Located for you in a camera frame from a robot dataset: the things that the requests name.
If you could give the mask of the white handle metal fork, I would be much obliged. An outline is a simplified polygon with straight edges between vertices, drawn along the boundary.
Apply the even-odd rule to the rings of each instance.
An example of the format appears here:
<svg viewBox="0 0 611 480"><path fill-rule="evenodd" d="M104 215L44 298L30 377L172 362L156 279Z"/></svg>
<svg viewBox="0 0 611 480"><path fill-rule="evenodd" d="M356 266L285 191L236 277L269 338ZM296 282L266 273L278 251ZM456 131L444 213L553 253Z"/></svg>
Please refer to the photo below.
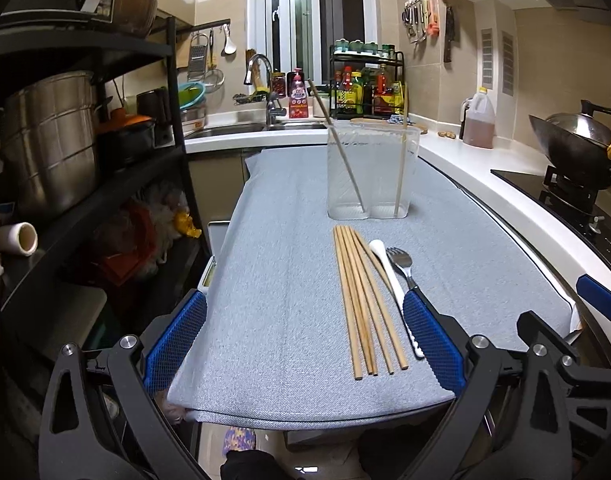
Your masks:
<svg viewBox="0 0 611 480"><path fill-rule="evenodd" d="M413 260L411 255L398 247L388 247L386 249L386 254L395 270L397 270L403 276L403 278L405 278L409 289L417 289L418 285L416 284L412 274Z"/></svg>

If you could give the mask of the white zebra handle spoon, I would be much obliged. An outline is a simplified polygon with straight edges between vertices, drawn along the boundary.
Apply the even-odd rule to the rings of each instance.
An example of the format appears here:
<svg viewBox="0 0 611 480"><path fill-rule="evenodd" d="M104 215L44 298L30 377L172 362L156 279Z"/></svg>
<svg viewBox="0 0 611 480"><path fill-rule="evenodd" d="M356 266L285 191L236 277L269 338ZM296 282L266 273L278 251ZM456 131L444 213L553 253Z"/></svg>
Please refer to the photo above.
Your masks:
<svg viewBox="0 0 611 480"><path fill-rule="evenodd" d="M390 262L390 259L387 255L385 243L382 240L371 240L368 243L368 247L373 253L374 256L380 261L383 266L383 271L385 271L387 282L391 289L391 294L397 305L401 319L403 321L403 325L406 329L407 336L409 336L409 341L413 347L414 356L417 360L423 360L425 358L423 350L421 350L420 345L414 338L412 332L409 330L409 326L407 326L404 316L403 316L403 299L404 299L404 290L398 280L397 274L395 273L393 266Z"/></svg>

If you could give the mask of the chrome kitchen faucet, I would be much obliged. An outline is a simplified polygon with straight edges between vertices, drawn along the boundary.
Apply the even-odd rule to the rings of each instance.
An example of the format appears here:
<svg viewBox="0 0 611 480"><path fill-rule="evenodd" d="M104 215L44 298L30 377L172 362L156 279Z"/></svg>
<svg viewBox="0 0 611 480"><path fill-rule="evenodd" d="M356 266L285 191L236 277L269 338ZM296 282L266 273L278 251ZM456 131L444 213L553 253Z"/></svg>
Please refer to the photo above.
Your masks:
<svg viewBox="0 0 611 480"><path fill-rule="evenodd" d="M246 51L246 75L243 84L254 89L265 100L266 127L272 127L278 117L284 117L287 110L280 104L278 94L273 90L273 66L268 57L253 49Z"/></svg>

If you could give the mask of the hanging kitchen knife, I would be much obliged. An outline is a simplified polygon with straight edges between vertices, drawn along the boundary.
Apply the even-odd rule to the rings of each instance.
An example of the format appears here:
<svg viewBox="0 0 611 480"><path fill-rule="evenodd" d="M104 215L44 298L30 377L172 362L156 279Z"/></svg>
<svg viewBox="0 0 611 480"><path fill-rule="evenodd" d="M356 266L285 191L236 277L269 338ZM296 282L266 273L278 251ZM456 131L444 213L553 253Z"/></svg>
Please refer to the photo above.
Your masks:
<svg viewBox="0 0 611 480"><path fill-rule="evenodd" d="M455 15L453 6L447 6L445 9L445 34L444 34L444 51L443 63L450 64L452 62L452 44L456 35Z"/></svg>

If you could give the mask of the black gas stove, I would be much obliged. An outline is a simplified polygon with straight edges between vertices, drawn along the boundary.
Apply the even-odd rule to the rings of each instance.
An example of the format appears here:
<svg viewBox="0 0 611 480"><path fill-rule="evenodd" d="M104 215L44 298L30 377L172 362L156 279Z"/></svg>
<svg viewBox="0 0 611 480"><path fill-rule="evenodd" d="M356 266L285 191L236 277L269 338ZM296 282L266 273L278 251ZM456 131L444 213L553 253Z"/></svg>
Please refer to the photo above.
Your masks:
<svg viewBox="0 0 611 480"><path fill-rule="evenodd" d="M491 174L517 188L571 229L611 271L611 216L595 205L597 193L578 186L548 166L543 177L492 169Z"/></svg>

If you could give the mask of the black metal shelf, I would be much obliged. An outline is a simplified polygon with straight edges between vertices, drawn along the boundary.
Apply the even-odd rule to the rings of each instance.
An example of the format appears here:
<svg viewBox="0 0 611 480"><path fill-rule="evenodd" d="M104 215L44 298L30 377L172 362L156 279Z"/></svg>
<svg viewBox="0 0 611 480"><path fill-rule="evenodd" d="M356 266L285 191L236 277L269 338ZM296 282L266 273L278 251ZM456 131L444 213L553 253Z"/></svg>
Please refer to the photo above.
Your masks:
<svg viewBox="0 0 611 480"><path fill-rule="evenodd" d="M169 184L191 197L176 81L173 22L161 44L99 30L47 29L0 36L0 63L19 65L2 128L0 228L27 223L37 248L28 256L4 252L0 276L0 336L35 327L72 280L110 289L113 307L171 304L201 252L185 234L170 246L156 241L150 216L125 255L127 268L99 244L98 229L115 212L148 206L148 192ZM139 128L112 124L104 86L160 62L165 66L171 140L139 140Z"/></svg>

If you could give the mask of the black wok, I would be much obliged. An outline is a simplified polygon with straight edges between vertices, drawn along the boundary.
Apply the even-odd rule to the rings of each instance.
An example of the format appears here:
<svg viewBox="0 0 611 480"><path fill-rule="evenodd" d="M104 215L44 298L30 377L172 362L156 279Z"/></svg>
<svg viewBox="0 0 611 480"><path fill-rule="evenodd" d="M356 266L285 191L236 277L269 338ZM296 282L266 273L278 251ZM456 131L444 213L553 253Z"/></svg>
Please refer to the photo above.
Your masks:
<svg viewBox="0 0 611 480"><path fill-rule="evenodd" d="M581 101L577 114L557 113L529 122L542 152L559 174L595 190L611 187L611 130L594 118L611 107Z"/></svg>

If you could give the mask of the white ceramic cup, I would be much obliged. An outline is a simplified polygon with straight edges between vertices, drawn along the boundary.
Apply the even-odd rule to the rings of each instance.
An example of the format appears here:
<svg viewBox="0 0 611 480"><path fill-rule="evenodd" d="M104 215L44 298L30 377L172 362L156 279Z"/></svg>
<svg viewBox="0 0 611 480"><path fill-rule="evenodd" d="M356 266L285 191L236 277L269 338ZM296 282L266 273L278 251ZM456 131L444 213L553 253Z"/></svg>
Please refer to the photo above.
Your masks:
<svg viewBox="0 0 611 480"><path fill-rule="evenodd" d="M36 252L38 237L36 229L28 222L0 227L0 251L29 257Z"/></svg>

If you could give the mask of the clear plastic utensil container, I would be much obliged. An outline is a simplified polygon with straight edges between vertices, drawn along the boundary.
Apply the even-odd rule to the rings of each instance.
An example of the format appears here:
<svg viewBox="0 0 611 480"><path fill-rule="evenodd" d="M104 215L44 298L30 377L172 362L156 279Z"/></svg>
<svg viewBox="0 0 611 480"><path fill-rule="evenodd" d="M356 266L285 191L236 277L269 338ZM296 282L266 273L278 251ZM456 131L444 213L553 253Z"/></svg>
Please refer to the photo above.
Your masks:
<svg viewBox="0 0 611 480"><path fill-rule="evenodd" d="M407 128L407 153L400 218L394 218L397 192L402 124L391 122L334 122L345 154L354 172L367 212L363 212L333 135L327 141L327 212L339 221L365 219L403 219L412 203L412 180L423 130Z"/></svg>

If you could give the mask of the brown liquid plastic jug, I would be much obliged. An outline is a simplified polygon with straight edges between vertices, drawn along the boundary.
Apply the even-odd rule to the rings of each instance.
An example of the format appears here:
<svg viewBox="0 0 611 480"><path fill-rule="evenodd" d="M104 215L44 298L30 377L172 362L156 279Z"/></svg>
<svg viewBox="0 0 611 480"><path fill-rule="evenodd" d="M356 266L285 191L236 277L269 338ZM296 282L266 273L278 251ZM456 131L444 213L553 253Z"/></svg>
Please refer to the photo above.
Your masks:
<svg viewBox="0 0 611 480"><path fill-rule="evenodd" d="M496 117L488 90L479 87L461 107L459 139L475 148L493 148Z"/></svg>

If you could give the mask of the green plastic basin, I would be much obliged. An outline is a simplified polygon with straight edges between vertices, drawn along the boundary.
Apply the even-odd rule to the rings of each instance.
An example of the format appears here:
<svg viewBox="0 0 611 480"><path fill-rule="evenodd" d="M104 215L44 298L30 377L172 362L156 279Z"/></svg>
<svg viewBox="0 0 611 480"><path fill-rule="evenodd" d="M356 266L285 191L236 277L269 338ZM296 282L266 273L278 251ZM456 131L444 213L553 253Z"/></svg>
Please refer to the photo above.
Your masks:
<svg viewBox="0 0 611 480"><path fill-rule="evenodd" d="M186 81L178 86L178 104L181 110L196 106L204 97L206 87L202 81Z"/></svg>

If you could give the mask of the black condiment rack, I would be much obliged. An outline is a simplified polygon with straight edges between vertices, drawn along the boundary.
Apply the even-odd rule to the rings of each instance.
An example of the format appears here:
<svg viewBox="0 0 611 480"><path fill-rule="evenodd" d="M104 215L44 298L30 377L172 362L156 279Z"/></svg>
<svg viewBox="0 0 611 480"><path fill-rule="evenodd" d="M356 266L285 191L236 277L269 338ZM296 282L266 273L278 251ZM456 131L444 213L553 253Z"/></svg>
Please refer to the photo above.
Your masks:
<svg viewBox="0 0 611 480"><path fill-rule="evenodd" d="M336 119L403 113L405 61L394 44L339 39L329 48L327 89Z"/></svg>

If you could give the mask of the red dish soap bottle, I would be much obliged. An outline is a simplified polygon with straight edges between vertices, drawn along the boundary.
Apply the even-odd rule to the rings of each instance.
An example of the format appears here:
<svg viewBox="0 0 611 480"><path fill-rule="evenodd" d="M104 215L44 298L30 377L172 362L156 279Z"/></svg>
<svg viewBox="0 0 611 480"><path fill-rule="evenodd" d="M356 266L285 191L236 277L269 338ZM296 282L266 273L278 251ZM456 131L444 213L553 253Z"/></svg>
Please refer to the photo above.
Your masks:
<svg viewBox="0 0 611 480"><path fill-rule="evenodd" d="M304 86L301 68L292 72L289 86L288 112L290 119L303 119L309 117L309 96Z"/></svg>

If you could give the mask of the metal box grater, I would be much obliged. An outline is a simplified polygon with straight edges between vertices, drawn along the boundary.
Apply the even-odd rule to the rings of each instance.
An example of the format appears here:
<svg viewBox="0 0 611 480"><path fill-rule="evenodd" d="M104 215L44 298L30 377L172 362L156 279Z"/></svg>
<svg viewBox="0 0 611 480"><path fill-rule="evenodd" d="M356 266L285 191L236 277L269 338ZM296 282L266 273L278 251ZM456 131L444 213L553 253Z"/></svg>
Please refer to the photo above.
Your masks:
<svg viewBox="0 0 611 480"><path fill-rule="evenodd" d="M209 38L202 32L193 32L190 35L188 54L187 79L200 80L206 75L208 64Z"/></svg>

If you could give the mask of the brown bowl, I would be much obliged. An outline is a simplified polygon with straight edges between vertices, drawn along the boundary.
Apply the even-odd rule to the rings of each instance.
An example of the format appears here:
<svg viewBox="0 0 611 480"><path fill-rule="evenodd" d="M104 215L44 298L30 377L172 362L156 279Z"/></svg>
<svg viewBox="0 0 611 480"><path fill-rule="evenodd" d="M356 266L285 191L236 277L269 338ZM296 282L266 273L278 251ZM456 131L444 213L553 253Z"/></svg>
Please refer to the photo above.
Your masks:
<svg viewBox="0 0 611 480"><path fill-rule="evenodd" d="M156 19L158 0L114 0L114 29L120 34L145 38Z"/></svg>

